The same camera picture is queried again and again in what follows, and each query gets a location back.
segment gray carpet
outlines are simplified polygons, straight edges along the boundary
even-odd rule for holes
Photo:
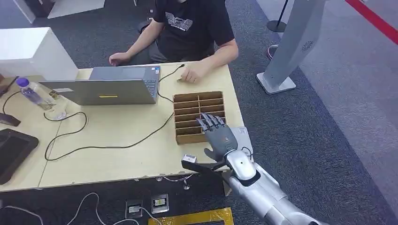
[[[257,0],[272,19],[284,0]],[[393,0],[366,5],[391,23]],[[293,1],[283,21],[287,22]],[[327,1],[321,35],[300,68],[398,215],[398,45],[343,0]]]
[[[279,37],[265,27],[267,18],[255,0],[227,1],[240,56],[230,64],[239,105],[255,149],[254,159],[273,175],[302,210],[332,225],[396,225],[386,200],[355,152],[316,95],[304,74],[295,70],[295,90],[268,96],[255,74],[269,61],[267,46]],[[135,25],[150,16],[149,1],[134,8],[131,0],[106,1],[105,8],[51,20],[35,26],[50,26],[78,67],[106,66],[107,57],[127,49]],[[222,184],[195,176],[192,188],[153,179],[50,188],[0,194],[5,203],[39,212],[46,224],[65,224],[74,215],[80,199],[91,191],[101,196],[99,214],[111,224],[123,218],[124,202],[151,194],[169,193],[171,211],[159,216],[231,207],[237,225],[262,224],[235,196],[223,198]],[[83,206],[74,224],[99,224],[94,198]],[[0,225],[27,223],[29,215],[0,211]]]

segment power outlet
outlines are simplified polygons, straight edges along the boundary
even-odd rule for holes
[[[167,212],[168,210],[168,194],[152,196],[152,214]]]
[[[142,209],[144,201],[143,200],[128,200],[126,201],[126,219],[135,219],[142,217]]]

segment cardboard compartment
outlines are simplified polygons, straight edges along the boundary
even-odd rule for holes
[[[198,114],[200,113],[199,107],[186,108],[186,109],[174,109],[174,115],[187,115],[187,114]]]
[[[204,106],[200,108],[200,111],[202,113],[208,113],[208,112],[223,112],[224,111],[224,105],[210,105],[210,106]]]
[[[194,107],[199,107],[199,101],[174,103],[174,109],[185,109],[185,108],[194,108]]]
[[[181,121],[181,122],[176,122],[176,129],[178,128],[191,128],[191,127],[199,127],[200,124],[196,120],[190,120],[190,121]]]
[[[221,91],[179,94],[173,96],[174,122],[178,144],[206,142],[197,118],[200,113],[219,116],[226,123],[224,100]]]
[[[216,98],[216,99],[207,99],[207,100],[201,100],[199,101],[200,106],[210,106],[210,105],[222,105],[223,99],[222,98]]]
[[[201,134],[202,128],[201,127],[187,127],[187,128],[177,128],[176,134],[178,135],[194,135],[194,134]]]
[[[190,144],[190,143],[200,143],[206,142],[206,137],[204,134],[196,135],[177,135],[176,140],[178,144]]]
[[[196,118],[199,118],[200,114],[188,114],[188,115],[175,115],[174,116],[174,121],[175,122],[181,122],[181,121],[189,121],[189,120],[196,120]]]

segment yellow sticker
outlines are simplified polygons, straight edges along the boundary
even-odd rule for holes
[[[164,205],[164,203],[166,203],[164,198],[155,200],[155,206]]]
[[[167,225],[189,225],[201,224],[212,221],[224,221],[225,225],[234,225],[231,208],[198,212],[175,217],[157,218],[162,224]],[[148,225],[158,225],[154,219],[148,220]]]
[[[117,98],[118,96],[117,95],[100,95],[98,97],[100,97],[100,98]]]

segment robotic finger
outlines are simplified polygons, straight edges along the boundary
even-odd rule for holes
[[[212,130],[212,127],[215,126],[215,124],[213,124],[213,122],[208,117],[208,115],[206,113],[203,113],[203,112],[200,115],[205,119],[206,123],[209,125],[209,130]]]
[[[216,116],[216,118],[217,118],[218,122],[224,127],[224,126],[225,126],[225,123],[224,123],[224,121],[221,119],[221,117]]]
[[[219,121],[211,114],[208,115],[212,122],[214,123],[215,127],[218,128],[218,125],[220,125]]]
[[[209,128],[207,128],[207,125],[200,118],[196,118],[196,121],[199,122],[200,126],[202,127],[203,132],[206,132],[209,130]]]

